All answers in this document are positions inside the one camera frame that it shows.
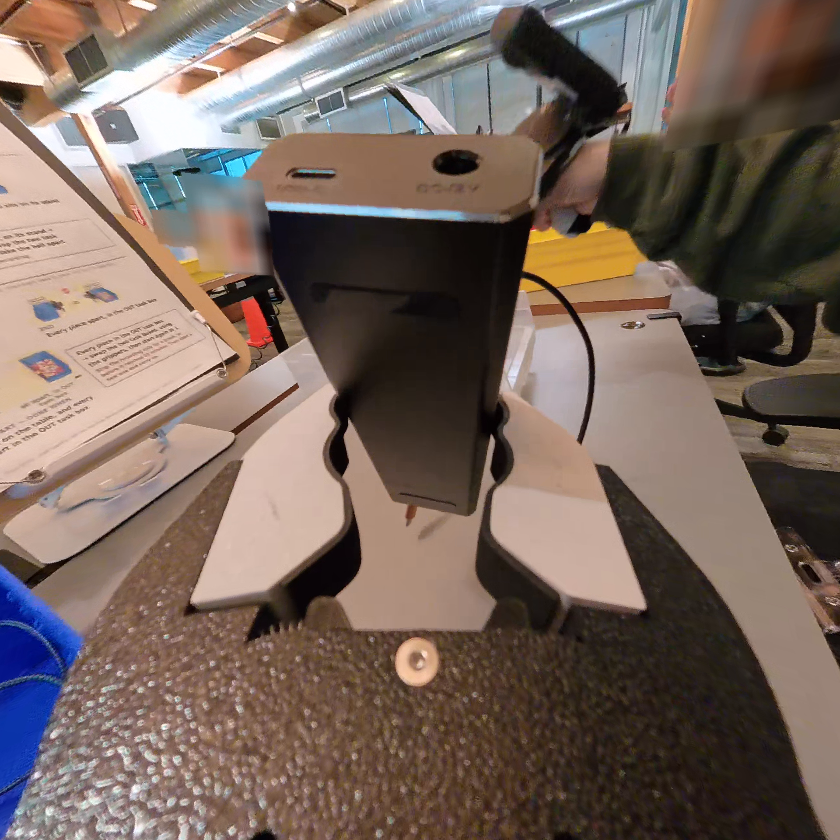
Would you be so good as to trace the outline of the clear plastic bag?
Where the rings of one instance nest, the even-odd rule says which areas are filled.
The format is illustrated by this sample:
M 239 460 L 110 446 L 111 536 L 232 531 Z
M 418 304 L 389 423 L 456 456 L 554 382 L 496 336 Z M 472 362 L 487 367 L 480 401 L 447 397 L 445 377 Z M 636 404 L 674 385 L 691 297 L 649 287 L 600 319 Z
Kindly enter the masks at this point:
M 650 266 L 666 284 L 670 295 L 670 308 L 678 312 L 683 327 L 710 327 L 720 324 L 718 300 L 699 289 L 676 263 L 656 261 L 651 262 Z

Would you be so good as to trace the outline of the black wall speaker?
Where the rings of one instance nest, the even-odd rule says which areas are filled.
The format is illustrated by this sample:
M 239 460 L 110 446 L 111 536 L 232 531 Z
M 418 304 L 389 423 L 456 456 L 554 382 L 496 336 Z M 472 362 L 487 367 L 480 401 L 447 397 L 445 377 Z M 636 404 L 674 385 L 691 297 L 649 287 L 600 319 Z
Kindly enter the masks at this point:
M 140 139 L 124 108 L 106 108 L 96 112 L 93 118 L 106 144 L 134 144 Z

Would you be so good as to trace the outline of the clear badge holder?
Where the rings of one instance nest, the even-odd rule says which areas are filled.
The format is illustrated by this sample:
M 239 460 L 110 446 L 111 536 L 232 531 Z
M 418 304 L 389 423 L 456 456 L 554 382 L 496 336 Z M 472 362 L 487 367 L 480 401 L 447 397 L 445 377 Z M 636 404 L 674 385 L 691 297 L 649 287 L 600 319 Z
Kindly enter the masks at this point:
M 792 528 L 775 531 L 818 625 L 825 635 L 839 635 L 839 582 L 833 566 Z

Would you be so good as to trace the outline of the printed instruction sheet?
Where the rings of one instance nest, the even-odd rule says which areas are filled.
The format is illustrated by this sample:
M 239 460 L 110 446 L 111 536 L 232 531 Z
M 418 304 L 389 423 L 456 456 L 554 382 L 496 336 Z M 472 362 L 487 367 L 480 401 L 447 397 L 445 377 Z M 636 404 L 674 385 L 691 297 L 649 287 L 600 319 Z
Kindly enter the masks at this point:
M 170 251 L 4 104 L 1 134 L 1 481 L 25 497 L 194 408 L 249 362 Z

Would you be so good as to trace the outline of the silver ventilation duct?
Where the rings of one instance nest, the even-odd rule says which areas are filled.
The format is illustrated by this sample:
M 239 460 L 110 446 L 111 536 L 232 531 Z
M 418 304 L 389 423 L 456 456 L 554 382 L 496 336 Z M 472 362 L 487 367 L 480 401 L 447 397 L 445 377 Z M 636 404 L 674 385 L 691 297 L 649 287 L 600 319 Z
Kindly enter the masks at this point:
M 644 2 L 378 1 L 279 46 L 182 96 L 229 127 L 286 112 L 436 50 L 490 32 L 502 9 L 625 10 Z
M 44 85 L 63 112 L 92 112 L 137 95 L 171 70 L 286 9 L 281 1 L 162 2 L 118 35 L 97 26 L 63 52 L 66 68 Z

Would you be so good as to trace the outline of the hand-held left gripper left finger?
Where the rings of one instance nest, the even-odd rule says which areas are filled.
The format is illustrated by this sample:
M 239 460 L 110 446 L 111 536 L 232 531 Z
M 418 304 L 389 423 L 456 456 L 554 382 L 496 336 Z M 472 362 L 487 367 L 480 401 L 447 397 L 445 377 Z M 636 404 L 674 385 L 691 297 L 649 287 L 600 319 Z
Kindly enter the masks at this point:
M 259 606 L 297 623 L 356 577 L 361 537 L 343 477 L 342 409 L 322 386 L 245 454 L 192 591 L 197 611 Z

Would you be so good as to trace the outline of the black office chair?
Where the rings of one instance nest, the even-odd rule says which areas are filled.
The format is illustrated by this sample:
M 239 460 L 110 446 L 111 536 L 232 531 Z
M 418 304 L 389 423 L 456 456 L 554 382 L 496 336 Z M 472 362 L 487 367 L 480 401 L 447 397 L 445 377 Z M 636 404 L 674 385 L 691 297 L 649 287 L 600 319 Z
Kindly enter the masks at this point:
M 797 427 L 839 429 L 839 373 L 799 374 L 759 381 L 742 392 L 742 407 L 766 425 L 762 441 L 783 446 Z
M 717 322 L 683 327 L 703 375 L 740 375 L 745 361 L 792 367 L 812 351 L 818 305 L 759 306 L 744 320 L 741 309 L 741 304 L 717 301 Z

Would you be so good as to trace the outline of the orange traffic cone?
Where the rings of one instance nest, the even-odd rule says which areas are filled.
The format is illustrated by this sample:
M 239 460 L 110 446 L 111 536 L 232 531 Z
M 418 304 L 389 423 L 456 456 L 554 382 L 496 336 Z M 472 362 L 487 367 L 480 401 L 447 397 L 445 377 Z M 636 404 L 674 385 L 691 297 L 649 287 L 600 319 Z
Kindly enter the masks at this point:
M 262 350 L 273 343 L 273 337 L 266 317 L 256 299 L 247 298 L 241 302 L 248 332 L 247 345 L 254 350 Z

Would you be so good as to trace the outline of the yellow block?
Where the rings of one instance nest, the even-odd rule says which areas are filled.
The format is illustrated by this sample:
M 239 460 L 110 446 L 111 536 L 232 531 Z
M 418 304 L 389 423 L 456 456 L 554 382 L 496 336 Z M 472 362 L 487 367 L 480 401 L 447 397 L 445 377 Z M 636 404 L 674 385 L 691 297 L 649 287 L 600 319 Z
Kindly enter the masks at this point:
M 629 277 L 645 260 L 627 232 L 595 223 L 588 232 L 574 237 L 561 236 L 552 229 L 533 229 L 523 269 L 564 289 Z

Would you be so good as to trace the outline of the person's right hand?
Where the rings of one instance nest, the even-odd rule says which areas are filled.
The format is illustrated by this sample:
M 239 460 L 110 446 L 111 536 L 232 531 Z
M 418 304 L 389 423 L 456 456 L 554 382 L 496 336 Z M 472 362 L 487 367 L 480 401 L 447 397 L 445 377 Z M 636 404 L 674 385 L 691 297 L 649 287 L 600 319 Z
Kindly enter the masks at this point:
M 606 179 L 611 141 L 591 140 L 581 147 L 541 199 L 533 228 L 566 233 L 578 216 L 591 216 Z

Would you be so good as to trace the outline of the person's right forearm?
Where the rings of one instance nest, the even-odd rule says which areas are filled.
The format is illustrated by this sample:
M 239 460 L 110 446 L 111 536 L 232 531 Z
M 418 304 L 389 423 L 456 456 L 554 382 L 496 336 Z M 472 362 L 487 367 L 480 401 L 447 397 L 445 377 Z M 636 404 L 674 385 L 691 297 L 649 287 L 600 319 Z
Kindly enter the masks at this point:
M 593 219 L 716 298 L 822 303 L 839 332 L 838 121 L 683 150 L 621 136 Z

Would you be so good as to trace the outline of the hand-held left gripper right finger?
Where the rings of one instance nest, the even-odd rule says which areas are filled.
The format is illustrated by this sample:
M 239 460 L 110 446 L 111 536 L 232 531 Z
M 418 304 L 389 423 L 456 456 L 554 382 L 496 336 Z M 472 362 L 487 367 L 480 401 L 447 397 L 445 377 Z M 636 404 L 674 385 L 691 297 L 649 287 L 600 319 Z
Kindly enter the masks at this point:
M 497 608 L 535 632 L 575 607 L 639 616 L 648 605 L 585 447 L 514 392 L 500 396 L 476 547 Z

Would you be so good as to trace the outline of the blue plastic bin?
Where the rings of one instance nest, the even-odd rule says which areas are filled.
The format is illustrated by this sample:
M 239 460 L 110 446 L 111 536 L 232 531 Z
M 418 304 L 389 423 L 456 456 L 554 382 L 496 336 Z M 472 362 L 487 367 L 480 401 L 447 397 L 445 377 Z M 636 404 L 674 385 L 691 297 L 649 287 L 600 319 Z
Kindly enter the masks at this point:
M 1 569 L 1 836 L 32 773 L 81 636 Z

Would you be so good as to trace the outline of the black multi-port hub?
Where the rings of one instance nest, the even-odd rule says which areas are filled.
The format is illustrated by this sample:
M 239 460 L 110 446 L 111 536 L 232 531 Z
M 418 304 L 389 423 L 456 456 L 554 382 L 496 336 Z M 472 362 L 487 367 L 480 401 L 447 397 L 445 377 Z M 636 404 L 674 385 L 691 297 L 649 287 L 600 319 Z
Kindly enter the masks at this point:
M 516 135 L 296 133 L 262 185 L 277 277 L 389 496 L 475 512 L 539 199 Z

